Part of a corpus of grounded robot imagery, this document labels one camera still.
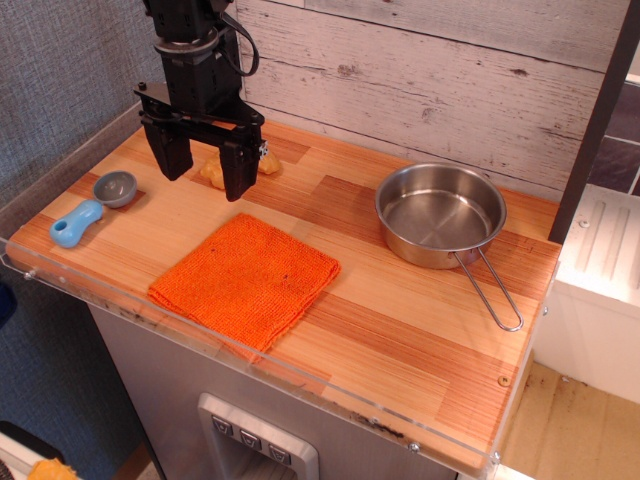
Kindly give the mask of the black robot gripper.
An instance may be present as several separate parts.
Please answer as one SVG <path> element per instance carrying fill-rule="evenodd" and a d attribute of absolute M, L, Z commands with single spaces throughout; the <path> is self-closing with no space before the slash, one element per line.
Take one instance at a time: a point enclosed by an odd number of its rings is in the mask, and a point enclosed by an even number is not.
<path fill-rule="evenodd" d="M 236 42 L 216 45 L 160 42 L 164 82 L 140 82 L 134 92 L 148 115 L 159 121 L 223 122 L 258 129 L 264 116 L 240 98 L 242 78 Z M 173 130 L 142 121 L 162 174 L 175 181 L 193 167 L 190 140 Z M 226 199 L 239 200 L 257 180 L 258 144 L 226 141 L 220 148 Z"/>

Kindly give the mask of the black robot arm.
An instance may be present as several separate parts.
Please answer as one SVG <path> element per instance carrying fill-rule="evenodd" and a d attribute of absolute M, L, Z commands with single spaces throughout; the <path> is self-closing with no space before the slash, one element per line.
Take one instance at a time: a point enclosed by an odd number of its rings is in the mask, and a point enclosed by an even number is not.
<path fill-rule="evenodd" d="M 227 14 L 226 1 L 147 1 L 154 46 L 165 80 L 140 82 L 141 123 L 163 175 L 171 181 L 193 166 L 191 141 L 218 149 L 226 198 L 239 200 L 257 179 L 266 143 L 263 116 L 240 96 L 243 80 L 257 72 L 240 63 L 247 30 Z"/>

